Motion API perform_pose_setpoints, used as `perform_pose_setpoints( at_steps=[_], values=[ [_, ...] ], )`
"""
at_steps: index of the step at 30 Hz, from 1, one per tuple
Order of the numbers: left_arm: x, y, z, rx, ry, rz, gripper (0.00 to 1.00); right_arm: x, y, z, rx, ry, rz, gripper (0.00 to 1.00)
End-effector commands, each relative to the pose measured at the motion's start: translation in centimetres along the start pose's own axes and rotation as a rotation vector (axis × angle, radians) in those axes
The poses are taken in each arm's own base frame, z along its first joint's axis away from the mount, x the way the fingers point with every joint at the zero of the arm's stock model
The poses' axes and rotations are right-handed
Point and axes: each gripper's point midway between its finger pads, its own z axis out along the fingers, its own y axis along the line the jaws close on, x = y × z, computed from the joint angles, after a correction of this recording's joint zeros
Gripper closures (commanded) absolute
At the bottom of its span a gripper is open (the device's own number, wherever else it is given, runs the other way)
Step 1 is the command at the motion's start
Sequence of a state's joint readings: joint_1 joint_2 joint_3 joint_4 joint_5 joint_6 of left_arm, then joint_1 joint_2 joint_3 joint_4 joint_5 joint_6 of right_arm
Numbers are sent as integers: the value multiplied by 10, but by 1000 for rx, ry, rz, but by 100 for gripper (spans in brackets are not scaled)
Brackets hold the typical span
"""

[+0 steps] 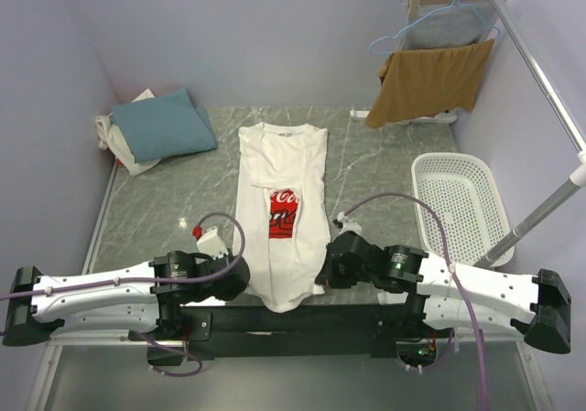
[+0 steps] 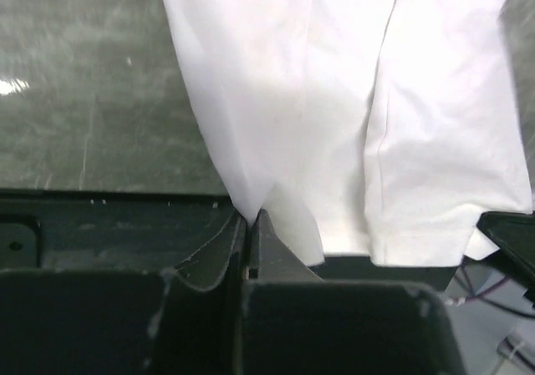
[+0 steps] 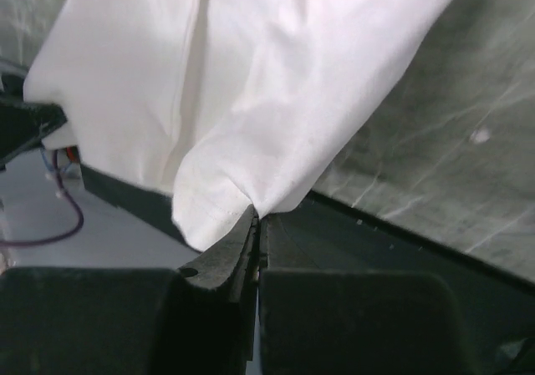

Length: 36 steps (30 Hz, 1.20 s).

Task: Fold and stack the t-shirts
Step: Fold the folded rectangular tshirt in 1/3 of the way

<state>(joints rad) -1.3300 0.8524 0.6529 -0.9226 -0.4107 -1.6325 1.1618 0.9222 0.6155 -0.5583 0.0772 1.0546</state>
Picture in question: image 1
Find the white t-shirt red print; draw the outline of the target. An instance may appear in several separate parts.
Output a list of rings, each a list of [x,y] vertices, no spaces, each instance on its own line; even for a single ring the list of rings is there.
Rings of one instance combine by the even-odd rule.
[[[242,127],[233,249],[250,269],[247,293],[284,313],[324,292],[315,279],[331,240],[325,210],[328,132],[310,124]]]

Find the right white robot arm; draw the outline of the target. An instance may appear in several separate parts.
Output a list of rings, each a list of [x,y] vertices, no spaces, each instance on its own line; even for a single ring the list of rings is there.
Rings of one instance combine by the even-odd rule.
[[[382,305],[406,295],[402,326],[414,337],[430,329],[478,328],[518,336],[543,352],[570,353],[571,296],[557,272],[513,275],[446,265],[443,257],[416,247],[368,243],[344,214],[334,223],[341,231],[326,247],[316,284],[345,289],[368,283]]]

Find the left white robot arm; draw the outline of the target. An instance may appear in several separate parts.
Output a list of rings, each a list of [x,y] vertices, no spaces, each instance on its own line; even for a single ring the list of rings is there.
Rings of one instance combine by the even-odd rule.
[[[209,298],[231,301],[247,288],[248,264],[210,228],[194,253],[173,251],[138,265],[82,276],[48,276],[34,266],[16,271],[2,343],[24,347],[53,335],[127,330],[157,340],[188,326],[183,306]]]

